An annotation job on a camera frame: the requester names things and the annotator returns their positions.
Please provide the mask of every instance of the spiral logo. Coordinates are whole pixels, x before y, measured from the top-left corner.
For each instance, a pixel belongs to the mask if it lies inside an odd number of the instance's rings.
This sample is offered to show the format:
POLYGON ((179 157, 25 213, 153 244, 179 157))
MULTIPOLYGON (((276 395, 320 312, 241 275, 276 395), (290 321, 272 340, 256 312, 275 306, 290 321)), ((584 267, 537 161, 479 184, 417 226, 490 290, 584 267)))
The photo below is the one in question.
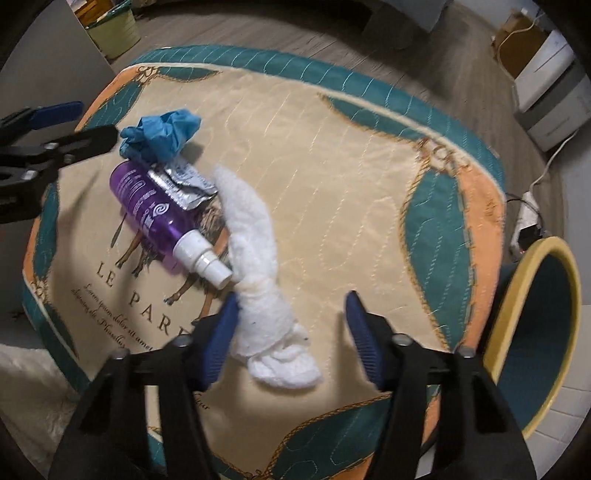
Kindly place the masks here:
POLYGON ((162 215, 166 212, 168 212, 168 203, 159 203, 154 207, 154 210, 152 211, 152 216, 157 217, 158 215, 162 215))

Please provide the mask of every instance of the yellow rim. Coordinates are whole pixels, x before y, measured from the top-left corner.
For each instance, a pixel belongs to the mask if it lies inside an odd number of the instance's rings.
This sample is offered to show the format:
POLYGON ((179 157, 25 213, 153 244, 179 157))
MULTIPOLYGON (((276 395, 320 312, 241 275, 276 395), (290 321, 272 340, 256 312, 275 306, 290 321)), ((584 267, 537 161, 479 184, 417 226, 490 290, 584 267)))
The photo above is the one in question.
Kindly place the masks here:
POLYGON ((562 360, 562 364, 560 365, 560 372, 558 373, 558 377, 556 378, 550 393, 546 397, 544 404, 540 407, 534 418, 531 419, 523 429, 523 435, 525 438, 528 438, 534 432, 554 402, 569 369, 577 334, 579 332, 579 317, 581 310, 579 270, 577 269, 574 256, 564 240, 556 236, 544 238, 534 243, 525 253, 523 259, 519 262, 519 265, 515 270, 515 274, 511 279, 509 287, 507 288, 483 358, 484 366, 491 374, 492 379, 495 382, 498 382, 531 283, 534 280, 540 264, 548 255, 556 257, 566 270, 571 289, 573 314, 570 325, 569 344, 562 360))

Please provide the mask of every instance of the white cable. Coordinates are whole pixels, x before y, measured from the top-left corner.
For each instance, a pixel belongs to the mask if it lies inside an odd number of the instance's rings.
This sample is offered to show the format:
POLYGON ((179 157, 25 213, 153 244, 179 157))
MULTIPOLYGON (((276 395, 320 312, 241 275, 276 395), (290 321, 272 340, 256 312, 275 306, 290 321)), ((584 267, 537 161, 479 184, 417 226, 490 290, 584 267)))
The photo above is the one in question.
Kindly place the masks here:
POLYGON ((558 147, 558 150, 556 150, 554 152, 554 154, 550 157, 550 159, 548 160, 548 163, 546 164, 546 168, 544 169, 544 171, 542 172, 542 175, 540 175, 537 179, 535 179, 531 185, 530 188, 528 189, 529 192, 531 192, 531 189, 534 188, 534 186, 539 183, 548 173, 548 170, 550 169, 550 165, 552 165, 552 161, 556 158, 556 155, 558 155, 560 153, 560 151, 564 148, 564 146, 578 133, 579 129, 576 129, 570 137, 568 137, 567 139, 565 139, 562 144, 558 147))
POLYGON ((523 33, 523 32, 527 32, 529 30, 531 30, 532 28, 534 28, 535 23, 542 18, 545 15, 544 12, 542 12, 540 15, 538 15, 537 17, 535 17, 532 21, 531 21, 531 25, 527 28, 522 28, 520 30, 513 30, 513 32, 509 33, 509 35, 507 35, 507 38, 504 39, 501 44, 499 45, 499 47, 496 49, 496 60, 498 62, 498 64, 501 66, 501 69, 503 70, 503 72, 505 73, 505 75, 507 75, 511 80, 515 80, 513 78, 513 75, 511 75, 507 69, 505 68, 505 66, 503 65, 503 62, 501 62, 501 47, 503 46, 503 43, 505 43, 507 40, 509 40, 511 38, 511 35, 514 35, 516 33, 523 33))

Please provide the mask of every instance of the white bottle cap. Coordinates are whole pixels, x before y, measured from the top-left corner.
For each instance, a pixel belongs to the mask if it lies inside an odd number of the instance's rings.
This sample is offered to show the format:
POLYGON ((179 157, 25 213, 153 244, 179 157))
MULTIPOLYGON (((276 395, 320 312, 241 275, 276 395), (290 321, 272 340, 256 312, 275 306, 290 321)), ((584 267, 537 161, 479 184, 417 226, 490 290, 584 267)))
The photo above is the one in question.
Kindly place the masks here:
POLYGON ((179 239, 173 255, 187 270, 221 290, 230 282, 232 271, 213 253, 212 248, 197 230, 191 230, 179 239))

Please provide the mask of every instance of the crumpled blue plastic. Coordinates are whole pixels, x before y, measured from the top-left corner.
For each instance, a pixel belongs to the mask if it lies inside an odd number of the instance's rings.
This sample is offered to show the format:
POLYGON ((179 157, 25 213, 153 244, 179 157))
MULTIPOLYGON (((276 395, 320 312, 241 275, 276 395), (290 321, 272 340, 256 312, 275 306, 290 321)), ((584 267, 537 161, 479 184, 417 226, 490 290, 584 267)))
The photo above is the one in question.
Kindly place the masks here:
POLYGON ((120 135, 123 158, 145 164, 166 164, 177 157, 201 126, 201 118, 183 108, 164 115, 143 116, 137 127, 125 127, 120 135))

